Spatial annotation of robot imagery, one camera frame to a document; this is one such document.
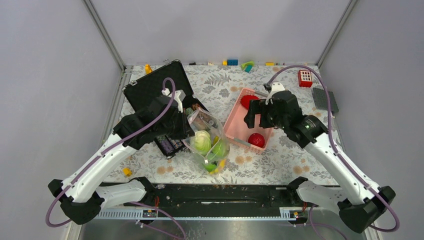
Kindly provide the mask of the red toy pepper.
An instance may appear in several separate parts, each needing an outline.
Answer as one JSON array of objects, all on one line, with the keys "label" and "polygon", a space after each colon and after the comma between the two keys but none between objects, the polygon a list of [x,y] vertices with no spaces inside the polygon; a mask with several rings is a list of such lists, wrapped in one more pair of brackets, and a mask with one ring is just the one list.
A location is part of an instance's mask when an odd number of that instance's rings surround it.
[{"label": "red toy pepper", "polygon": [[255,101],[255,100],[259,100],[259,98],[255,95],[244,95],[241,99],[240,99],[240,104],[246,109],[248,110],[250,107],[250,102],[251,101]]}]

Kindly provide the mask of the light green toy cabbage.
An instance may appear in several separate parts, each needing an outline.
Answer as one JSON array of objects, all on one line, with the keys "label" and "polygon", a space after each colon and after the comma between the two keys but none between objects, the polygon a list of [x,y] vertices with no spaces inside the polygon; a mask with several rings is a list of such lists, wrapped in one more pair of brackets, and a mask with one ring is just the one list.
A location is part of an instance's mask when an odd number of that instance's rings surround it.
[{"label": "light green toy cabbage", "polygon": [[199,154],[206,155],[212,148],[211,136],[206,130],[198,130],[195,136],[190,138],[190,146]]}]

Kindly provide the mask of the red toy apple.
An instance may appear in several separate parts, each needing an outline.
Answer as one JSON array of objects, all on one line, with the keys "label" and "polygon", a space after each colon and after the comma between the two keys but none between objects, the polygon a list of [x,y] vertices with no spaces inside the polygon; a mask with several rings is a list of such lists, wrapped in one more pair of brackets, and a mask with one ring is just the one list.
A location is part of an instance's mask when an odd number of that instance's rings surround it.
[{"label": "red toy apple", "polygon": [[258,148],[263,148],[266,144],[264,136],[259,134],[259,133],[251,134],[248,137],[247,142],[251,145],[258,147]]}]

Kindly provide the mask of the yellow toy banana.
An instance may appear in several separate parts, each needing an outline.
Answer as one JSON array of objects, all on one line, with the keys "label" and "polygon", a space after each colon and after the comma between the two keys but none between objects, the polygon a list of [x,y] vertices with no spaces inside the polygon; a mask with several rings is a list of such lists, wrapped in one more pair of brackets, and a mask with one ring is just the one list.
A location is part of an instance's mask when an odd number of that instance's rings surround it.
[{"label": "yellow toy banana", "polygon": [[210,172],[210,174],[212,174],[212,175],[216,175],[216,174],[221,173],[221,172],[224,170],[224,168],[225,168],[225,166],[226,166],[226,163],[227,163],[227,159],[222,159],[221,161],[219,161],[219,163],[218,163],[218,165],[216,166],[216,168],[215,168],[214,170],[212,170],[212,171]]}]

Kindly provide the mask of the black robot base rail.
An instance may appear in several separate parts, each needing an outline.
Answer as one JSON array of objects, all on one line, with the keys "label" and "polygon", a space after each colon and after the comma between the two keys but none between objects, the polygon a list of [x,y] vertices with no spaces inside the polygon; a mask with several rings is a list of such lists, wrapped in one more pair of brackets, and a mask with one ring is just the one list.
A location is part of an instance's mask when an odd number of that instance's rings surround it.
[{"label": "black robot base rail", "polygon": [[280,209],[305,211],[305,203],[286,185],[151,183],[140,203],[182,218],[271,218]]}]

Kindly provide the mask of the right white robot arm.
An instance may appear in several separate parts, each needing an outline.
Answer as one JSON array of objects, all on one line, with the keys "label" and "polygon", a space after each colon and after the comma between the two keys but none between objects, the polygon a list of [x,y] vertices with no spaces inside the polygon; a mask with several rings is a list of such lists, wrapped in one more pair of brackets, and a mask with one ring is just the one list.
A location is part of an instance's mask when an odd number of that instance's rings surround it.
[{"label": "right white robot arm", "polygon": [[249,102],[244,122],[252,129],[256,116],[259,127],[282,129],[286,136],[318,160],[336,180],[340,190],[319,186],[305,177],[293,180],[287,201],[318,205],[337,214],[356,233],[363,233],[389,209],[396,193],[367,177],[334,142],[331,131],[314,115],[303,114],[298,100],[288,90],[267,99]]}]

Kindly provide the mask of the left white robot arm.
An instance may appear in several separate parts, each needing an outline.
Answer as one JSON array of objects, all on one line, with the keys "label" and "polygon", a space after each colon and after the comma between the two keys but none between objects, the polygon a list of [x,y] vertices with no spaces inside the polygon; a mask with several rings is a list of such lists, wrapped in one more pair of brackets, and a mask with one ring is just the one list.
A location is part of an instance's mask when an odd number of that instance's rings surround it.
[{"label": "left white robot arm", "polygon": [[148,107],[124,116],[102,147],[80,169],[64,180],[53,179],[48,184],[55,197],[52,204],[60,203],[68,217],[66,223],[83,225],[102,209],[124,203],[140,202],[148,206],[154,202],[155,192],[145,178],[109,186],[102,183],[124,159],[155,138],[169,136],[183,140],[193,136],[183,100],[180,92],[175,96],[159,96]]}]

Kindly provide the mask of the clear zip top bag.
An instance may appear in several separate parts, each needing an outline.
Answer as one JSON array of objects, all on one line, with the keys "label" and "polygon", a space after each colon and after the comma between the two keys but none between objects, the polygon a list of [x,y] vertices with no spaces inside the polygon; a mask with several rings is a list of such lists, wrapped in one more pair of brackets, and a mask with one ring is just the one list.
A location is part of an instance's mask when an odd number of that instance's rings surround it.
[{"label": "clear zip top bag", "polygon": [[230,143],[222,123],[210,112],[198,108],[189,110],[187,120],[194,135],[182,142],[209,174],[215,175],[223,170],[230,153]]}]

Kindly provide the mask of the green bumpy toy fruit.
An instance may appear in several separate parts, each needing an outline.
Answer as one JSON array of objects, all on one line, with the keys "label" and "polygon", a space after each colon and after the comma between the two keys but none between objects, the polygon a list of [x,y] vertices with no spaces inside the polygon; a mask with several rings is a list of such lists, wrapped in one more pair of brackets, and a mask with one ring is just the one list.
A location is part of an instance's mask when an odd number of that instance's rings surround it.
[{"label": "green bumpy toy fruit", "polygon": [[229,154],[230,147],[226,141],[218,141],[212,149],[214,158],[225,158]]}]

